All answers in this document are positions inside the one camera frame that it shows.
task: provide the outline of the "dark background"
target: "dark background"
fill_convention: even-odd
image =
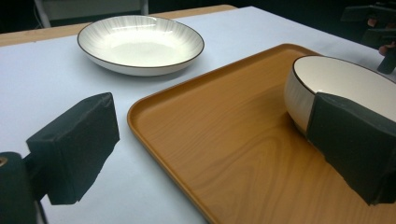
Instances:
[[[254,6],[326,33],[360,42],[362,34],[368,28],[366,23],[343,22],[340,21],[341,15],[345,7],[370,5],[374,2],[371,0],[149,0],[148,7],[149,13],[158,13],[221,4],[235,7]],[[34,5],[34,0],[2,0],[0,33],[39,28]]]

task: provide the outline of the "chair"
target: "chair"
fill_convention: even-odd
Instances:
[[[35,0],[35,6],[44,28],[119,15],[149,14],[149,0]]]

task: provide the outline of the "bowl rim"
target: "bowl rim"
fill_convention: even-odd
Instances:
[[[81,46],[81,43],[80,43],[79,38],[81,37],[81,34],[82,34],[84,31],[86,31],[86,29],[88,29],[89,27],[94,26],[95,24],[97,24],[97,23],[99,23],[99,22],[110,21],[110,20],[114,20],[114,19],[116,19],[116,18],[122,18],[122,17],[129,17],[129,18],[132,18],[132,17],[144,17],[144,18],[154,18],[154,19],[157,19],[157,20],[159,19],[159,20],[163,20],[163,21],[173,22],[173,23],[175,23],[175,24],[177,24],[177,25],[186,27],[187,29],[190,29],[191,31],[193,31],[196,35],[199,36],[199,38],[201,39],[203,45],[202,45],[201,49],[199,50],[199,52],[198,52],[197,54],[195,54],[193,57],[191,57],[191,58],[189,58],[189,59],[187,59],[187,60],[185,60],[185,61],[182,61],[182,62],[180,62],[180,63],[171,63],[171,64],[168,64],[168,65],[161,65],[161,66],[135,66],[135,65],[122,64],[122,63],[113,63],[113,62],[110,62],[110,61],[108,61],[108,60],[101,59],[101,58],[99,58],[99,57],[97,57],[97,56],[95,56],[95,55],[89,53],[87,50],[85,50],[85,49]],[[204,39],[202,38],[202,36],[201,36],[196,30],[192,29],[190,26],[188,26],[188,25],[186,25],[186,24],[184,24],[184,23],[181,23],[181,22],[179,22],[179,21],[169,20],[169,19],[162,18],[162,17],[143,16],[143,15],[116,16],[116,17],[110,17],[110,18],[106,18],[106,19],[103,19],[103,20],[99,20],[99,21],[94,21],[94,22],[92,22],[92,23],[86,25],[84,28],[82,28],[82,29],[78,32],[78,35],[77,35],[77,42],[78,42],[79,47],[80,47],[86,54],[90,55],[91,57],[93,57],[93,58],[95,58],[95,59],[97,59],[97,60],[99,60],[99,61],[101,61],[101,62],[110,63],[110,64],[113,64],[113,65],[116,65],[116,66],[122,66],[122,67],[126,67],[126,68],[140,68],[140,69],[144,69],[144,68],[147,68],[147,69],[150,69],[150,68],[165,68],[165,67],[177,66],[177,65],[180,65],[180,64],[183,64],[183,63],[188,63],[188,62],[190,62],[190,61],[196,59],[199,55],[201,55],[201,53],[204,51],[204,48],[205,48],[205,41],[204,41]]]
[[[357,63],[352,63],[352,62],[349,62],[349,61],[347,61],[347,60],[344,60],[344,59],[339,59],[339,58],[334,58],[334,57],[329,57],[329,56],[324,56],[324,55],[305,55],[305,56],[302,56],[302,57],[300,57],[300,58],[298,58],[298,59],[296,59],[296,60],[294,60],[294,62],[293,62],[293,65],[292,65],[292,71],[293,71],[293,75],[297,78],[297,80],[307,89],[307,90],[309,90],[312,94],[316,94],[316,92],[314,92],[313,90],[311,90],[306,84],[305,84],[305,82],[303,82],[301,79],[300,79],[300,76],[298,75],[298,73],[297,73],[297,71],[296,71],[296,68],[295,68],[295,64],[300,60],[300,59],[303,59],[303,58],[327,58],[327,59],[331,59],[331,60],[336,60],[336,61],[340,61],[340,62],[342,62],[342,63],[349,63],[349,64],[352,64],[352,65],[356,65],[356,66],[358,66],[358,67],[360,67],[360,68],[362,68],[362,69],[365,69],[365,70],[367,70],[367,71],[369,71],[369,72],[372,72],[372,73],[374,73],[376,76],[380,76],[380,78],[384,78],[385,80],[387,80],[387,81],[390,81],[390,82],[393,82],[394,84],[396,84],[396,81],[393,81],[392,79],[389,79],[389,78],[386,78],[386,77],[384,77],[384,76],[382,76],[381,74],[379,74],[379,73],[377,73],[376,71],[374,71],[374,70],[372,70],[372,69],[369,69],[369,68],[367,68],[367,67],[364,67],[364,66],[362,66],[362,65],[360,65],[360,64],[357,64]]]

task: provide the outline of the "table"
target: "table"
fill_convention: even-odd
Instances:
[[[220,12],[231,9],[235,9],[235,7],[229,5],[219,5],[213,7],[198,7],[198,8],[184,9],[184,10],[171,11],[171,12],[155,13],[150,15],[155,17],[163,17],[166,19],[175,19],[180,17],[207,14],[212,12]],[[67,26],[53,27],[47,29],[38,29],[38,30],[3,34],[0,35],[0,47],[38,41],[38,40],[52,39],[52,38],[63,37],[68,35],[77,35],[78,32],[87,25],[88,23],[82,23],[82,24],[67,25]]]
[[[283,43],[300,45],[373,70],[382,60],[375,49],[255,7],[176,20],[202,35],[205,50],[187,69],[161,77],[120,75],[92,63],[76,41],[75,34],[83,25],[53,28],[64,30],[63,35],[53,35],[52,30],[0,35],[1,43],[9,41],[12,36],[21,37],[0,48],[1,151],[16,151],[24,157],[29,153],[25,140],[66,109],[97,93],[111,91],[114,95],[121,140],[79,203],[53,206],[47,198],[42,200],[50,223],[205,223],[200,212],[131,134],[126,122],[127,112],[133,103],[145,96]],[[38,39],[30,37],[35,33],[38,33]],[[396,80],[395,72],[388,77]],[[340,216],[335,220],[339,223],[353,221],[344,222],[343,217],[364,217],[366,223],[389,220],[387,217],[359,214],[351,208],[354,205],[340,204]],[[394,204],[381,204],[373,209],[394,211],[395,208]],[[297,215],[288,223],[329,223],[321,219],[321,213],[312,212],[316,209],[308,207],[306,213],[309,216]],[[334,212],[326,210],[326,204],[319,211],[326,214]],[[288,216],[282,215],[282,211],[274,211],[273,214]]]

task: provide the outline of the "white plate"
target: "white plate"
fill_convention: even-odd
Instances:
[[[319,91],[347,98],[396,122],[396,83],[354,63],[306,56],[294,62],[285,86],[286,108],[303,133]]]
[[[183,69],[205,46],[190,27],[148,16],[94,22],[78,34],[78,44],[93,62],[118,73],[143,77]]]

